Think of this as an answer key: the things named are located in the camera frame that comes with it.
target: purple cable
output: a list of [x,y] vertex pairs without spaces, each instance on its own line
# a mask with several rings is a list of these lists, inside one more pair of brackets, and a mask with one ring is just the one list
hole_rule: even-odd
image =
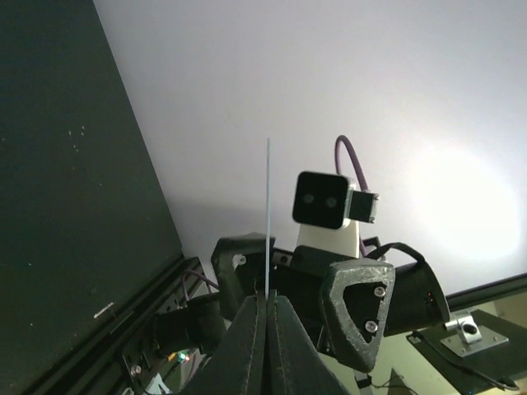
[[187,284],[185,283],[185,280],[187,279],[187,276],[190,275],[190,274],[193,275],[193,276],[196,276],[199,279],[201,279],[208,286],[211,286],[212,288],[215,288],[217,290],[220,289],[220,287],[217,286],[217,284],[215,284],[214,281],[209,280],[204,274],[202,274],[200,272],[196,272],[195,270],[190,270],[190,269],[185,270],[183,272],[183,278],[181,280],[183,282],[183,295],[184,295],[185,301],[188,302],[190,300],[189,292],[187,291]]
[[[355,174],[357,175],[357,181],[359,183],[359,187],[361,188],[361,191],[367,191],[368,183],[366,182],[366,177],[364,176],[364,172],[362,171],[361,162],[359,161],[359,158],[357,156],[357,153],[355,152],[355,149],[353,148],[352,142],[349,141],[349,138],[344,136],[343,134],[337,137],[337,140],[335,141],[335,169],[337,170],[337,174],[341,174],[340,170],[340,155],[339,155],[339,147],[340,143],[343,143],[346,147],[347,154],[349,155],[349,159],[352,160],[353,169],[355,170]],[[366,256],[366,246],[364,245],[364,242],[359,237],[359,249],[361,250],[361,255],[363,257]]]

